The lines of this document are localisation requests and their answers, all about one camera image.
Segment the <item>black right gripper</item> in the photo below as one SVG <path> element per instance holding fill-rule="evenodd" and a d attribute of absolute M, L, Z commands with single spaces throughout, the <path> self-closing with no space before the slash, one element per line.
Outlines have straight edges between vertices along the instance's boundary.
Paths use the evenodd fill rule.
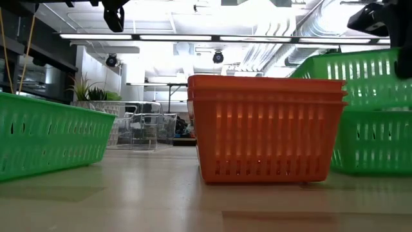
<path fill-rule="evenodd" d="M 412 0 L 384 0 L 391 47 L 402 47 L 394 63 L 398 79 L 412 79 Z"/>

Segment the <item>green plastic slotted basket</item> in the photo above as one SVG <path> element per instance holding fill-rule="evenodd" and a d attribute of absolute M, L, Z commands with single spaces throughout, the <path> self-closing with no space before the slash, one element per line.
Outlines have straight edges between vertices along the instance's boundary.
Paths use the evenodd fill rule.
<path fill-rule="evenodd" d="M 349 175 L 412 175 L 412 111 L 344 111 L 330 168 Z"/>
<path fill-rule="evenodd" d="M 412 108 L 412 79 L 398 79 L 394 63 L 400 48 L 329 53 L 307 58 L 291 78 L 345 81 L 351 110 Z"/>
<path fill-rule="evenodd" d="M 100 162 L 115 116 L 0 92 L 0 182 Z"/>

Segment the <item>red plastic slotted basket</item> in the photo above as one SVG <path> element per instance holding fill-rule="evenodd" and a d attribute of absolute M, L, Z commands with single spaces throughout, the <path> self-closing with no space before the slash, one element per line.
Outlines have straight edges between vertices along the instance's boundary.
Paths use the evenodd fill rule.
<path fill-rule="evenodd" d="M 191 99 L 204 182 L 321 182 L 343 101 Z"/>
<path fill-rule="evenodd" d="M 345 84 L 345 81 L 328 79 L 237 77 L 222 75 L 193 75 L 188 78 L 188 87 L 190 88 L 341 91 Z"/>
<path fill-rule="evenodd" d="M 342 101 L 346 91 L 308 92 L 292 90 L 189 88 L 189 99 L 230 101 Z"/>

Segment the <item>green succulent plant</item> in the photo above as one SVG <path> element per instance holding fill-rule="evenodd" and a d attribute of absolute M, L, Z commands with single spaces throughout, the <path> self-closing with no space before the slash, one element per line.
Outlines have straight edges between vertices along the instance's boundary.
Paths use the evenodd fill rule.
<path fill-rule="evenodd" d="M 66 91 L 74 94 L 78 101 L 121 101 L 122 97 L 115 92 L 97 87 L 100 82 L 90 82 L 87 75 L 81 75 L 76 79 L 73 74 L 68 74 L 68 77 L 73 81 Z"/>

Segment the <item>dark glazed partition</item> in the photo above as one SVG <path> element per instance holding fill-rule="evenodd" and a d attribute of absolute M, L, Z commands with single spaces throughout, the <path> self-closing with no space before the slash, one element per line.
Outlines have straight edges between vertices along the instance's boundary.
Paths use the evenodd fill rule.
<path fill-rule="evenodd" d="M 74 27 L 49 3 L 0 0 L 0 92 L 67 104 L 77 47 L 59 34 Z"/>

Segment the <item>black background table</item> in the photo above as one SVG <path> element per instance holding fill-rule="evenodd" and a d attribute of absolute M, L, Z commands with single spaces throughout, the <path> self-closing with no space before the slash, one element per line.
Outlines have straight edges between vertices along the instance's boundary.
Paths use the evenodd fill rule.
<path fill-rule="evenodd" d="M 156 102 L 164 112 L 187 112 L 187 85 L 185 83 L 126 83 L 133 100 Z"/>

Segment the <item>white patterned plant pot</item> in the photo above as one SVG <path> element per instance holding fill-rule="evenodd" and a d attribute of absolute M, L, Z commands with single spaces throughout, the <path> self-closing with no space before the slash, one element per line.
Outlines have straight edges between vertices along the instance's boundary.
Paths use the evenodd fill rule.
<path fill-rule="evenodd" d="M 70 103 L 72 106 L 85 108 L 89 110 L 100 111 L 103 113 L 109 113 L 115 116 L 120 115 L 120 106 L 110 101 L 73 101 Z M 115 119 L 113 123 L 113 127 L 109 134 L 108 139 L 108 148 L 113 148 L 117 145 L 118 138 L 119 138 L 119 125 L 117 119 Z"/>

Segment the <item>linear ceiling light fixture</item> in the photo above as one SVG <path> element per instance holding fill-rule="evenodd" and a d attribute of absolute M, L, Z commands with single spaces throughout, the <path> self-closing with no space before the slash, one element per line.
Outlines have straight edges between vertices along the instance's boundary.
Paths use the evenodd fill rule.
<path fill-rule="evenodd" d="M 379 37 L 296 37 L 256 35 L 189 35 L 189 34 L 60 34 L 63 39 L 85 41 L 159 41 L 203 43 L 274 43 L 274 44 L 333 44 L 389 45 L 390 40 Z"/>

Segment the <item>clear plastic bin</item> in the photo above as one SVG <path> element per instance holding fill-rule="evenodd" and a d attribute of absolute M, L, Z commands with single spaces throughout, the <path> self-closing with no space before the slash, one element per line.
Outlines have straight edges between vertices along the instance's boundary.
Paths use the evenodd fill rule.
<path fill-rule="evenodd" d="M 156 151 L 173 145 L 177 114 L 162 105 L 144 101 L 113 101 L 120 106 L 117 145 L 109 150 Z"/>

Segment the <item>silver ceiling air duct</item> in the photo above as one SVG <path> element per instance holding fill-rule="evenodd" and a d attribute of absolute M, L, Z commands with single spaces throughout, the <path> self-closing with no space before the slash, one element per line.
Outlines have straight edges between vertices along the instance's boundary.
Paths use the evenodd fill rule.
<path fill-rule="evenodd" d="M 347 31 L 347 22 L 354 13 L 342 0 L 323 0 L 313 14 L 297 29 L 298 37 L 338 37 Z M 306 58 L 315 55 L 318 48 L 303 48 L 292 45 L 285 58 L 286 66 L 299 66 Z"/>

